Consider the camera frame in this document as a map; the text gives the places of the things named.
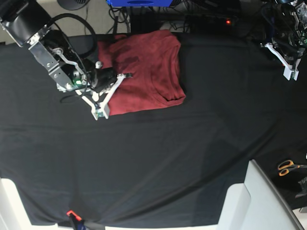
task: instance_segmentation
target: metal bracket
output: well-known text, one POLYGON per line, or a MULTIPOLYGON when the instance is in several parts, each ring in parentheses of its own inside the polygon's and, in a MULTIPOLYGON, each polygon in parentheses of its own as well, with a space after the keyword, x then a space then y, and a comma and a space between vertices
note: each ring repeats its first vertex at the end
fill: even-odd
POLYGON ((297 14, 295 12, 292 12, 291 15, 295 19, 295 26, 294 26, 294 28, 295 28, 295 30, 297 30, 298 29, 298 25, 299 25, 299 19, 298 19, 297 14))
POLYGON ((59 63, 52 54, 43 46, 41 42, 34 43, 29 51, 34 55, 38 63, 40 63, 48 71, 49 76, 61 87, 68 91, 73 90, 73 83, 66 73, 61 69, 59 63))
POLYGON ((290 79, 294 79, 297 80, 298 77, 298 65, 301 62, 301 59, 298 59, 296 61, 296 65, 295 65, 295 69, 293 69, 292 65, 289 65, 288 62, 283 58, 283 56, 274 49, 273 44, 272 43, 267 43, 265 44, 265 47, 268 48, 275 56, 277 56, 277 58, 282 62, 282 64, 284 65, 284 71, 283 71, 283 75, 285 78, 288 79, 288 81, 290 79))
POLYGON ((87 76, 83 72, 83 70, 79 67, 78 63, 75 61, 69 61, 65 56, 64 56, 64 51, 62 48, 55 48, 52 50, 54 54, 57 54, 66 64, 72 65, 76 68, 76 70, 81 74, 81 83, 82 85, 87 84, 87 76))

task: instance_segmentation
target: orange clip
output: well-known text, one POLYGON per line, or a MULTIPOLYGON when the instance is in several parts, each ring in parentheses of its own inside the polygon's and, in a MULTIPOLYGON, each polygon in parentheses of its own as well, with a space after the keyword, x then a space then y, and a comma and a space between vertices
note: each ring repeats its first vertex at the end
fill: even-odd
POLYGON ((81 221, 81 220, 82 220, 82 218, 79 217, 79 216, 78 216, 76 213, 74 213, 74 211, 72 211, 72 210, 69 210, 69 211, 66 213, 67 216, 70 216, 71 214, 73 214, 73 215, 76 217, 76 219, 77 219, 78 221, 81 221))

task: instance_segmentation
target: clamp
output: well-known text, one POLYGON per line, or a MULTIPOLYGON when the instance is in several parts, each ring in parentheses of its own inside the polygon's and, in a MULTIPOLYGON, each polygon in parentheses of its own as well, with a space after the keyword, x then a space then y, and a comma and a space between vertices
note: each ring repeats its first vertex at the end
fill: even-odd
POLYGON ((297 80, 298 73, 299 73, 297 67, 299 63, 301 62, 301 59, 296 60, 295 69, 293 69, 293 66, 289 65, 288 62, 283 58, 283 56, 274 49, 274 46, 272 43, 267 43, 265 44, 264 47, 268 48, 269 51, 271 51, 275 56, 277 56, 277 58, 282 62, 282 64, 284 65, 284 71, 283 71, 284 77, 287 78, 288 81, 290 79, 297 80))
POLYGON ((84 220, 80 216, 78 216, 74 211, 70 210, 66 213, 69 217, 69 222, 73 230, 89 230, 84 225, 84 220))
MULTIPOLYGON (((92 108, 91 112, 95 120, 98 120, 100 117, 105 117, 106 119, 109 118, 110 108, 108 106, 108 103, 111 100, 111 97, 115 93, 116 89, 120 86, 123 80, 128 77, 131 77, 131 74, 118 74, 117 81, 111 86, 109 90, 100 93, 92 91, 91 98, 88 98, 86 95, 82 96, 82 99, 92 108), (106 97, 102 102, 98 102, 99 97, 102 96, 104 93, 106 94, 106 97)), ((81 96, 83 92, 81 90, 76 90, 76 93, 81 96)))

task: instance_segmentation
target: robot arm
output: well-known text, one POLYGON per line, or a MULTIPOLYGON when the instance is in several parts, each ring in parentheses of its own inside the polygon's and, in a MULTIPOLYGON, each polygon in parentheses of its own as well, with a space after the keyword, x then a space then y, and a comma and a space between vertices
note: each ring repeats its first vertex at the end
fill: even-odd
POLYGON ((102 63, 85 59, 96 49, 97 39, 84 19, 73 14, 51 18, 36 0, 1 0, 0 23, 20 47, 28 47, 56 82, 58 90, 75 91, 90 105, 96 120, 109 117, 107 103, 128 75, 117 74, 113 68, 101 69, 102 63), (77 54, 61 29, 53 29, 53 24, 64 17, 72 17, 90 30, 94 44, 90 51, 77 54))

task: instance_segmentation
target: electronic equipment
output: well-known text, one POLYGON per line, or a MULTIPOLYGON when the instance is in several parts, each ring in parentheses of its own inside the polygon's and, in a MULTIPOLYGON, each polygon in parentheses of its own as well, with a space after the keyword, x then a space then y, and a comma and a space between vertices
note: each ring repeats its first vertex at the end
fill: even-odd
POLYGON ((113 68, 101 69, 101 62, 93 63, 86 59, 97 48, 96 34, 86 20, 69 13, 51 18, 36 0, 2 0, 0 24, 17 45, 26 46, 46 68, 59 91, 76 92, 73 96, 82 98, 90 105, 96 120, 109 117, 107 103, 122 81, 130 75, 118 74, 113 68), (66 17, 78 20, 91 32, 93 47, 88 52, 78 54, 56 24, 57 20, 66 17))
POLYGON ((269 25, 267 43, 262 46, 282 62, 288 80, 297 80, 297 66, 307 48, 307 4, 304 0, 272 0, 262 6, 261 14, 269 25))

